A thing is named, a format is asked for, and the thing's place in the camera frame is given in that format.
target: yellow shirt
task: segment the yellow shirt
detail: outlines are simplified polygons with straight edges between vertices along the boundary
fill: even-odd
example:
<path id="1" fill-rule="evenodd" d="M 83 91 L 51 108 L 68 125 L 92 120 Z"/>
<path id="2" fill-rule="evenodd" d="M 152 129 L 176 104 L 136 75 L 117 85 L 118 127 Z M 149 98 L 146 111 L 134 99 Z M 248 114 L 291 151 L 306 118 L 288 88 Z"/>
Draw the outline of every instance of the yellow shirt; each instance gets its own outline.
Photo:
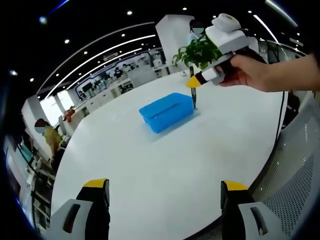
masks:
<path id="1" fill-rule="evenodd" d="M 62 137 L 52 126 L 45 127 L 44 138 L 46 143 L 50 146 L 52 153 L 54 146 L 58 146 L 62 141 Z"/>

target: white round table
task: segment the white round table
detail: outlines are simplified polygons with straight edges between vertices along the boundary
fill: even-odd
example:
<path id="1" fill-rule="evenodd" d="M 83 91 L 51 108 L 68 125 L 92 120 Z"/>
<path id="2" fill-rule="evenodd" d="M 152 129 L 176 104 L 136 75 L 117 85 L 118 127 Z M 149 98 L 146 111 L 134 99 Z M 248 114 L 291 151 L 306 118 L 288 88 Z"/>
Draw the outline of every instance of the white round table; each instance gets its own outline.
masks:
<path id="1" fill-rule="evenodd" d="M 153 133 L 139 109 L 171 93 L 190 96 L 187 80 L 159 78 L 84 118 L 61 160 L 51 214 L 86 182 L 108 178 L 111 240 L 182 240 L 215 221 L 221 181 L 249 187 L 270 156 L 283 93 L 207 83 L 190 119 Z"/>

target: window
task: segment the window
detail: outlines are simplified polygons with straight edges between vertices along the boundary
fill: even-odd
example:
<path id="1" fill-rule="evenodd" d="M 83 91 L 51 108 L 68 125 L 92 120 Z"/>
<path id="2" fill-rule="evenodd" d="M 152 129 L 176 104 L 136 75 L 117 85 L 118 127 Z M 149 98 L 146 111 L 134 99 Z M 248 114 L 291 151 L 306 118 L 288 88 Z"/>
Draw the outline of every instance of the window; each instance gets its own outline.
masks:
<path id="1" fill-rule="evenodd" d="M 40 101 L 40 104 L 51 126 L 56 125 L 59 121 L 58 118 L 63 115 L 63 113 L 58 107 L 55 98 L 50 96 L 47 99 Z"/>
<path id="2" fill-rule="evenodd" d="M 65 110 L 68 110 L 71 106 L 74 105 L 74 103 L 72 102 L 72 100 L 69 96 L 69 93 L 66 90 L 58 92 L 57 95 L 58 95 L 58 98 L 60 99 L 61 104 Z"/>

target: leaves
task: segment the leaves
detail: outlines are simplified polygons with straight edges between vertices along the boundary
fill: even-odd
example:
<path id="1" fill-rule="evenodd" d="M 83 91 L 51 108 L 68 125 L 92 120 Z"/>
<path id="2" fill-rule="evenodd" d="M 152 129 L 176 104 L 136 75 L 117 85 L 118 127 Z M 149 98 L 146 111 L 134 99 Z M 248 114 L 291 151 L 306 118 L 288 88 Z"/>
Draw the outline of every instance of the leaves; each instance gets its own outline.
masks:
<path id="1" fill-rule="evenodd" d="M 197 40 L 192 40 L 188 46 L 178 49 L 178 54 L 173 56 L 172 63 L 183 62 L 187 67 L 195 64 L 200 69 L 208 67 L 208 63 L 216 61 L 222 56 L 217 46 L 206 35 Z"/>

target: curved light strip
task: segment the curved light strip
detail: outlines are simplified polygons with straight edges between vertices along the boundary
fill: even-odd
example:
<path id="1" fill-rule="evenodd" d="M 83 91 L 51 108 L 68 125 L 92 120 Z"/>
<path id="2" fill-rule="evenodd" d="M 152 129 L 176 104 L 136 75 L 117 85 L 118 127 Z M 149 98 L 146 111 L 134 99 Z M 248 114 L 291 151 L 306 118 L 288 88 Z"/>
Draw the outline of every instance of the curved light strip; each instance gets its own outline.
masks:
<path id="1" fill-rule="evenodd" d="M 107 64 L 107 63 L 110 63 L 111 61 L 113 61 L 113 60 L 115 60 L 115 59 L 118 59 L 118 58 L 120 58 L 120 57 L 122 57 L 122 56 L 125 56 L 125 55 L 128 55 L 128 54 L 132 54 L 132 53 L 134 53 L 134 52 L 140 51 L 141 49 L 142 49 L 142 48 L 140 47 L 140 48 L 137 48 L 137 49 L 135 49 L 135 50 L 128 51 L 128 52 L 126 52 L 126 53 L 124 53 L 124 54 L 121 54 L 121 55 L 119 55 L 119 56 L 116 56 L 116 57 L 108 60 L 108 61 L 103 62 L 103 63 L 100 64 L 99 66 L 96 66 L 95 68 L 93 68 L 93 69 L 91 69 L 90 71 L 88 71 L 88 72 L 87 72 L 86 74 L 84 74 L 82 77 L 79 77 L 75 82 L 73 82 L 70 86 L 68 86 L 68 87 L 66 88 L 66 90 L 69 90 L 69 89 L 70 89 L 73 85 L 75 85 L 77 82 L 79 82 L 81 79 L 83 79 L 83 78 L 84 78 L 85 76 L 87 76 L 89 73 L 93 72 L 94 70 L 97 70 L 97 69 L 100 68 L 101 66 L 103 66 L 103 65 L 105 65 L 105 64 Z"/>
<path id="2" fill-rule="evenodd" d="M 106 52 L 108 52 L 108 51 L 110 51 L 110 50 L 112 50 L 112 49 L 115 49 L 115 48 L 117 48 L 117 47 L 120 47 L 120 46 L 122 46 L 122 45 L 125 45 L 125 44 L 128 44 L 128 43 L 132 43 L 132 42 L 135 42 L 135 41 L 138 41 L 138 40 L 141 40 L 141 39 L 152 38 L 152 37 L 155 37 L 155 36 L 156 36 L 156 35 L 153 34 L 153 35 L 138 37 L 138 38 L 136 38 L 136 39 L 132 39 L 132 40 L 129 40 L 129 41 L 125 41 L 125 42 L 120 43 L 120 44 L 118 44 L 118 45 L 112 46 L 112 47 L 108 48 L 107 50 L 104 50 L 104 51 L 98 53 L 97 55 L 89 58 L 87 61 L 84 61 L 83 63 L 81 63 L 79 66 L 77 66 L 77 67 L 76 67 L 75 69 L 73 69 L 71 72 L 69 72 L 64 78 L 62 78 L 61 81 L 58 82 L 58 84 L 55 85 L 55 86 L 51 89 L 51 91 L 48 93 L 48 95 L 47 95 L 44 99 L 47 99 L 47 98 L 53 93 L 53 91 L 54 91 L 57 87 L 59 87 L 59 85 L 60 85 L 64 80 L 66 80 L 71 74 L 73 74 L 75 71 L 77 71 L 77 70 L 78 70 L 79 68 L 81 68 L 83 65 L 87 64 L 88 62 L 90 62 L 92 59 L 94 59 L 94 58 L 96 58 L 96 57 L 98 57 L 98 56 L 100 56 L 100 55 L 102 55 L 102 54 L 104 54 L 104 53 L 106 53 Z"/>
<path id="3" fill-rule="evenodd" d="M 36 91 L 36 94 L 39 93 L 40 89 L 45 85 L 45 83 L 49 80 L 49 78 L 52 77 L 52 75 L 59 69 L 61 68 L 62 65 L 64 65 L 67 61 L 69 61 L 71 58 L 73 58 L 76 54 L 78 54 L 79 52 L 81 52 L 83 49 L 87 48 L 88 46 L 90 46 L 91 44 L 94 44 L 95 42 L 103 39 L 103 38 L 106 38 L 112 34 L 116 34 L 118 32 L 121 32 L 121 31 L 124 31 L 124 30 L 127 30 L 127 29 L 131 29 L 131 28 L 135 28 L 135 27 L 140 27 L 140 26 L 143 26 L 143 25 L 148 25 L 148 24 L 154 24 L 155 22 L 154 21 L 150 21 L 150 22 L 145 22 L 145 23 L 141 23 L 141 24 L 136 24 L 136 25 L 132 25 L 132 26 L 127 26 L 127 27 L 124 27 L 124 28 L 121 28 L 117 31 L 113 31 L 111 33 L 108 33 L 102 37 L 99 37 L 98 39 L 90 42 L 89 44 L 85 45 L 84 47 L 80 48 L 78 51 L 76 51 L 74 54 L 72 54 L 70 57 L 68 57 L 63 63 L 61 63 L 47 78 L 46 80 L 43 82 L 43 84 L 41 85 L 41 87 L 38 89 L 38 91 Z"/>
<path id="4" fill-rule="evenodd" d="M 266 0 L 265 3 L 286 18 L 293 26 L 298 27 L 298 24 L 275 2 L 272 0 Z"/>
<path id="5" fill-rule="evenodd" d="M 261 20 L 260 17 L 258 17 L 257 15 L 253 15 L 255 19 L 257 19 L 259 21 L 259 23 L 261 23 L 262 26 L 264 26 L 264 28 L 269 32 L 269 34 L 273 37 L 273 39 L 279 43 L 278 39 L 276 38 L 276 36 L 274 35 L 274 33 L 270 30 L 270 28 L 265 24 L 264 21 Z"/>

